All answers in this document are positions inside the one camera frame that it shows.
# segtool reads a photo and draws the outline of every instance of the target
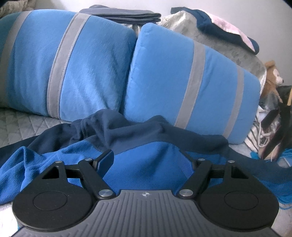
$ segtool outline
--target stuffed animal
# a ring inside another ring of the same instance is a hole
[[[274,93],[276,97],[278,97],[279,101],[283,103],[279,93],[276,88],[284,83],[284,80],[280,77],[279,71],[276,67],[275,61],[268,61],[265,63],[267,68],[267,78],[266,83],[261,94],[261,99],[265,98],[269,93]]]

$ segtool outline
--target black and white striped cloth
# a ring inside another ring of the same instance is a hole
[[[258,106],[253,126],[244,141],[244,143],[254,152],[258,152],[258,149],[266,146],[270,140],[271,133],[264,133],[261,126],[260,113],[264,112],[265,110]]]

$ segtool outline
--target white wall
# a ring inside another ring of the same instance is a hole
[[[37,0],[37,8],[80,11],[100,4],[170,14],[171,7],[204,9],[237,26],[260,46],[258,57],[275,60],[285,84],[292,85],[292,8],[283,0]]]

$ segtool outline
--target gray stripe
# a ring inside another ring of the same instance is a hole
[[[225,138],[229,137],[234,127],[234,124],[237,120],[243,97],[243,89],[244,89],[244,71],[240,66],[237,66],[237,88],[231,115],[229,117],[225,131],[223,133],[223,136]]]
[[[186,129],[191,118],[205,69],[206,51],[204,45],[194,41],[194,58],[187,89],[176,118],[175,126]]]
[[[22,12],[15,20],[13,26],[11,27],[6,42],[3,47],[1,59],[0,59],[0,107],[8,107],[7,95],[6,95],[6,78],[7,70],[9,66],[9,60],[11,51],[13,49],[18,32],[24,23],[27,16],[32,11]]]
[[[76,13],[69,23],[53,61],[47,91],[49,116],[60,118],[60,98],[66,68],[76,40],[90,15]]]

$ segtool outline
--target folded gray cloth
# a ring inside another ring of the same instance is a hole
[[[103,5],[93,5],[87,9],[82,9],[80,13],[86,13],[103,17],[118,23],[143,25],[149,22],[160,21],[161,14],[149,10],[127,10],[110,8]]]

